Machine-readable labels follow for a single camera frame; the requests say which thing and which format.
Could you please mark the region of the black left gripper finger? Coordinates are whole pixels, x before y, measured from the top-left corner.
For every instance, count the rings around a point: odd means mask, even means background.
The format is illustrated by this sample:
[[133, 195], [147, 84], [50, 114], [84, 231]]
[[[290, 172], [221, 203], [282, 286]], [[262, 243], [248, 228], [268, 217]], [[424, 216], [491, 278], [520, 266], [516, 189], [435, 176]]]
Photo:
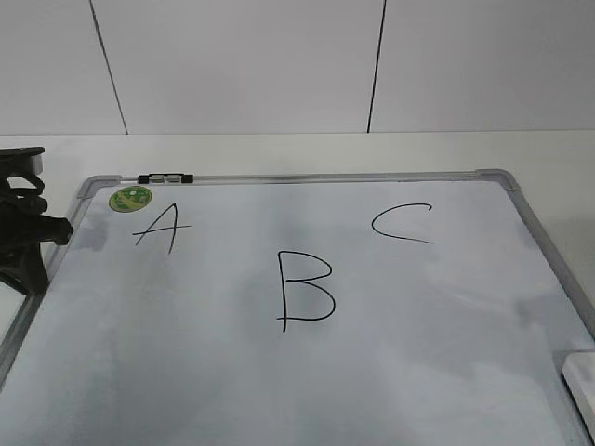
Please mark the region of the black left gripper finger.
[[1, 249], [1, 282], [23, 295], [43, 295], [49, 279], [40, 243]]

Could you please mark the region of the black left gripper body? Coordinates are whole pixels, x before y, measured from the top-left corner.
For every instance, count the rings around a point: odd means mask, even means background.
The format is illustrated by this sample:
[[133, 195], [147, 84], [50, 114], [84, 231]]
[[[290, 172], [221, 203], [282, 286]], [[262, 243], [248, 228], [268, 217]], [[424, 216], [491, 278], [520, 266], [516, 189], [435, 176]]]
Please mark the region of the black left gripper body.
[[1, 173], [1, 259], [39, 243], [66, 245], [73, 227], [65, 217], [46, 216], [45, 183], [25, 172]]

